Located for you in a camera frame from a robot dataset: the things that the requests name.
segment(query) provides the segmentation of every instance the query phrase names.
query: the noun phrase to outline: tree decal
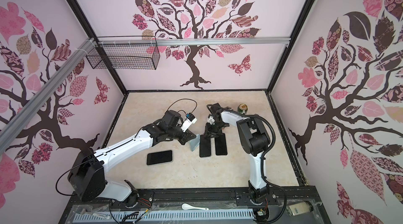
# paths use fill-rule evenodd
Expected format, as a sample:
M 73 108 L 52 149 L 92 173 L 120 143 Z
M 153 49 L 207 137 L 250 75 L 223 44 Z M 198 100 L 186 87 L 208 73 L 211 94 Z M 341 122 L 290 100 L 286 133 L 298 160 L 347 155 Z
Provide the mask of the tree decal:
M 371 135 L 373 132 L 389 132 L 397 137 L 403 137 L 401 131 L 392 129 L 386 124 L 390 120 L 403 123 L 403 108 L 392 105 L 381 106 L 385 101 L 390 103 L 403 101 L 403 85 L 390 85 L 392 80 L 402 78 L 403 50 L 394 49 L 396 47 L 389 48 L 393 41 L 398 40 L 393 23 L 399 27 L 402 25 L 400 9 L 392 10 L 386 0 L 385 2 L 364 0 L 363 4 L 367 14 L 362 12 L 345 14 L 349 18 L 349 28 L 341 27 L 337 19 L 325 39 L 319 37 L 314 41 L 312 48 L 314 56 L 305 61 L 306 67 L 298 74 L 301 84 L 307 88 L 302 96 L 307 98 L 306 107 L 310 118 L 303 135 L 289 130 L 297 141 L 295 144 L 297 155 L 300 149 L 307 165 L 306 145 L 311 139 L 312 132 L 323 124 L 323 134 L 329 134 L 332 146 L 335 146 L 340 139 L 340 161 L 343 167 L 350 164 L 357 178 L 382 201 L 385 201 L 383 186 L 385 178 L 390 190 L 402 202 L 400 192 L 403 191 L 399 191 L 403 190 L 401 175 L 390 175 L 386 172 L 403 171 L 401 165 L 390 159 L 400 155 L 403 146 L 389 144 L 387 139 L 375 139 Z M 376 18 L 372 17 L 374 14 L 379 16 L 375 27 L 371 27 L 370 20 Z M 356 38 L 354 41 L 357 43 L 350 43 L 350 35 Z M 368 42 L 374 45 L 371 47 L 374 50 L 369 49 Z M 369 94 L 367 96 L 360 92 L 365 89 Z M 366 127 L 354 126 L 362 122 L 366 123 Z M 352 149 L 346 146 L 345 136 L 350 138 Z M 380 153 L 385 157 L 368 157 L 359 152 L 357 147 L 363 148 L 369 154 Z M 345 217 L 349 214 L 354 218 L 371 216 L 363 210 L 354 210 L 350 203 L 340 201 L 339 207 L 340 213 Z M 374 216 L 371 217 L 374 223 L 381 223 Z
M 18 6 L 11 2 L 7 5 L 11 13 L 9 17 L 19 20 L 21 17 L 16 16 L 18 15 Z M 0 99 L 0 113 L 11 111 L 9 118 L 0 116 L 0 121 L 5 124 L 9 123 L 27 104 L 30 97 L 29 92 L 34 95 L 50 79 L 50 69 L 59 70 L 60 66 L 58 66 L 57 62 L 65 61 L 71 55 L 70 41 L 68 39 L 58 45 L 51 29 L 44 33 L 44 27 L 36 16 L 28 11 L 24 11 L 24 13 L 32 24 L 32 32 L 29 32 L 29 36 L 22 36 L 17 40 L 16 48 L 20 55 L 0 41 L 0 53 L 5 62 L 4 68 L 7 68 L 7 70 L 0 70 L 0 93 L 8 97 L 7 100 Z M 2 27 L 3 30 L 7 30 L 7 28 L 6 25 Z M 20 33 L 14 32 L 11 35 L 20 35 Z M 31 48 L 29 37 L 34 48 Z M 46 67 L 40 68 L 39 57 L 45 59 Z M 27 65 L 24 65 L 22 58 L 27 58 Z M 68 125 L 68 118 L 74 116 L 68 110 L 68 107 L 78 106 L 84 101 L 79 98 L 87 85 L 87 76 L 79 76 L 83 68 L 84 60 L 76 66 L 37 112 L 40 121 L 19 133 L 17 139 L 24 139 L 25 141 L 11 145 L 6 149 L 8 151 L 13 148 L 19 148 L 14 160 L 18 163 L 20 171 L 35 177 L 35 165 L 48 161 L 52 156 L 52 152 L 56 149 L 73 147 L 84 150 L 92 147 L 97 141 L 98 135 L 94 139 L 85 142 L 83 139 L 63 136 L 61 130 L 61 125 L 63 127 Z M 63 101 L 64 98 L 69 96 L 74 98 Z M 37 146 L 33 142 L 34 139 L 38 142 Z
M 194 39 L 254 37 L 260 29 L 251 28 L 258 16 L 246 16 L 253 2 L 247 0 L 135 0 L 141 14 L 134 14 L 132 23 L 143 31 L 143 39 L 154 35 L 157 39 Z M 172 56 L 176 60 L 185 60 L 193 75 L 184 85 L 194 84 L 203 89 L 200 83 L 211 83 L 200 76 L 194 57 L 210 57 L 215 53 L 224 57 L 223 53 L 231 54 L 243 47 L 241 45 L 210 45 L 159 46 L 159 52 L 165 52 L 166 58 Z M 249 69 L 250 63 L 231 64 L 231 69 L 240 74 Z

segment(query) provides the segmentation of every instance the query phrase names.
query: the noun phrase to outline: smartphone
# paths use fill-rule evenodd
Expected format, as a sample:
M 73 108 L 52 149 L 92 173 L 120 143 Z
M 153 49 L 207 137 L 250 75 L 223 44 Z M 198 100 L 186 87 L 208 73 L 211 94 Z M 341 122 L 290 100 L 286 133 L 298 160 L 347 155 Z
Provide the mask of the smartphone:
M 147 165 L 164 164 L 172 162 L 172 150 L 158 151 L 147 154 Z

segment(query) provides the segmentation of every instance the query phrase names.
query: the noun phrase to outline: wire basket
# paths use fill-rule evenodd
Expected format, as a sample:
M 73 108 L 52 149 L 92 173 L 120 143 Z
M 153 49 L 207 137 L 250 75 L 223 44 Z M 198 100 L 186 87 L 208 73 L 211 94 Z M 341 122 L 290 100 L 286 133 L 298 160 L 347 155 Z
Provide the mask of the wire basket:
M 87 60 L 93 69 L 105 69 L 111 65 L 114 69 L 157 69 L 160 59 L 155 36 L 141 37 L 144 41 L 104 41 L 99 42 L 87 54 Z

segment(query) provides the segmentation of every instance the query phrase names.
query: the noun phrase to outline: pink wall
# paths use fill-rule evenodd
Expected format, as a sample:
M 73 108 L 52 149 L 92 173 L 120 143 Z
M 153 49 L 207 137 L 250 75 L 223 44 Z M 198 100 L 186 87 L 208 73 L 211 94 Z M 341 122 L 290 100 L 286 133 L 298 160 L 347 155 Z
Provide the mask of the pink wall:
M 403 0 L 318 0 L 273 91 L 330 220 L 401 223 Z
M 0 0 L 1 128 L 86 38 L 65 0 Z M 107 70 L 75 68 L 0 157 L 2 222 L 58 222 L 68 197 L 57 178 L 100 146 L 122 98 Z M 58 188 L 73 191 L 66 178 Z

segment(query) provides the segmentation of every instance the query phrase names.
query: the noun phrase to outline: white ceramic spoon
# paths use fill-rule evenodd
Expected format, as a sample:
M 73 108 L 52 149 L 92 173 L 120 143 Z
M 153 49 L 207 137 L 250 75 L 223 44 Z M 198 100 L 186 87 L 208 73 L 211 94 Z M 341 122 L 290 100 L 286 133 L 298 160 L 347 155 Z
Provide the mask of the white ceramic spoon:
M 206 207 L 194 207 L 194 206 L 191 206 L 191 205 L 186 204 L 186 203 L 184 203 L 184 204 L 182 205 L 182 209 L 183 209 L 183 210 L 190 210 L 190 209 L 208 210 L 208 208 L 206 208 Z

